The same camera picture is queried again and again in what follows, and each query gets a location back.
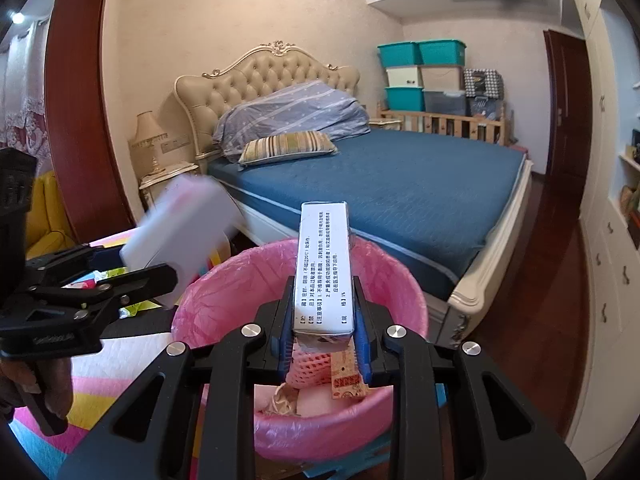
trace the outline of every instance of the tufted headboard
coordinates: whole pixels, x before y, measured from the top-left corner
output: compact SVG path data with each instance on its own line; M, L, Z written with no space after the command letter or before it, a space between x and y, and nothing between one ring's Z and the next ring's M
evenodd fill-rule
M227 110L314 79L353 95L360 73L351 66L324 65L293 44L275 41L251 49L224 70L179 77L174 94L189 117L200 169L206 170L207 158L218 153L211 136Z

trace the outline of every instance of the white box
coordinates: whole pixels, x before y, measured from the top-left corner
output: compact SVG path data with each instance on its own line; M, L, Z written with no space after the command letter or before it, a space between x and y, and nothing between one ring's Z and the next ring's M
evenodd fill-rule
M418 66L397 66L386 69L389 86L411 86L422 88L422 77Z
M345 350L353 334L347 204L305 202L300 217L293 332L307 352Z
M171 308L202 268L207 257L235 232L242 220L238 206L217 181L208 176L180 175L159 197L120 257L129 270L159 264L178 275L174 290L154 298Z

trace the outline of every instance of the wooden crib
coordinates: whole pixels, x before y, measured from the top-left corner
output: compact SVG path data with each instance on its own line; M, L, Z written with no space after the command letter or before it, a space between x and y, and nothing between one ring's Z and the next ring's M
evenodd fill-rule
M408 112L403 110L383 110L380 106L378 117L401 120L401 130L423 132L426 134L463 137L482 140L501 146L509 145L507 121L504 106L500 121L488 121L484 118L434 114L431 112Z

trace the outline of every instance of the yellow chair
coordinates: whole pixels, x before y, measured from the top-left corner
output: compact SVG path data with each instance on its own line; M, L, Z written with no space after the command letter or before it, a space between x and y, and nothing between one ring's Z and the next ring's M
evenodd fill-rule
M53 171L49 171L33 181L31 211L27 215L26 257L30 260L75 244L58 182Z

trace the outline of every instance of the lace curtain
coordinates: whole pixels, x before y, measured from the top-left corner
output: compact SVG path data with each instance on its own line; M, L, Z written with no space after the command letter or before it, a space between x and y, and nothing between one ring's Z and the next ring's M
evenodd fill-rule
M34 22L0 52L0 148L38 159L38 174L52 170L44 118L44 55L49 19Z

